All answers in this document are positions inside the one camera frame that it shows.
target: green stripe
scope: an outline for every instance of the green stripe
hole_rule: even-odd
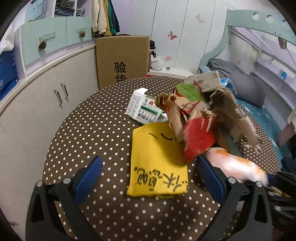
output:
[[[148,111],[148,112],[150,112],[150,113],[152,113],[152,114],[155,114],[155,115],[157,115],[158,114],[158,112],[156,112],[155,110],[152,110],[152,109],[150,109],[150,108],[147,108],[146,106],[141,106],[141,109],[143,109],[143,110],[145,110],[145,111]]]

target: round table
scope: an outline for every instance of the round table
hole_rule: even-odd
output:
[[[196,240],[220,207],[204,183],[188,165],[186,195],[171,199],[128,197],[133,129],[139,124],[124,114],[134,90],[144,87],[148,95],[170,93],[181,79],[155,76],[120,82],[95,93],[64,120],[50,144],[43,178],[46,184],[61,182],[87,166],[95,155],[103,160],[103,171],[87,201],[80,205],[85,218],[102,240]],[[263,129],[251,117],[261,136],[262,154],[245,142],[237,143],[243,156],[266,172],[279,170],[274,150]],[[75,237],[60,203],[59,216],[69,236]],[[224,236],[239,217],[236,213]]]

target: orange and white object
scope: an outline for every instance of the orange and white object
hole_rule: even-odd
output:
[[[240,183],[246,180],[261,181],[264,186],[268,186],[266,173],[252,161],[229,154],[225,149],[213,147],[207,150],[205,156],[214,167],[220,168],[227,177],[234,177]]]

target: mint green drawer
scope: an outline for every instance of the mint green drawer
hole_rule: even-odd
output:
[[[91,39],[91,20],[87,17],[67,18],[67,46]],[[80,37],[80,32],[85,31],[85,37]]]
[[[39,50],[40,39],[46,48]],[[25,23],[21,27],[21,45],[24,64],[66,46],[66,17],[45,18]]]

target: teal bed sheet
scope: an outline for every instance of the teal bed sheet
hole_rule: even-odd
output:
[[[274,148],[276,153],[278,163],[280,168],[282,168],[281,160],[283,157],[292,157],[291,152],[288,149],[288,145],[279,147],[277,144],[277,140],[281,133],[281,129],[269,113],[266,108],[258,108],[250,103],[237,99],[237,103],[245,109],[249,114],[258,122],[258,124],[263,128],[267,137],[269,138],[271,145]]]

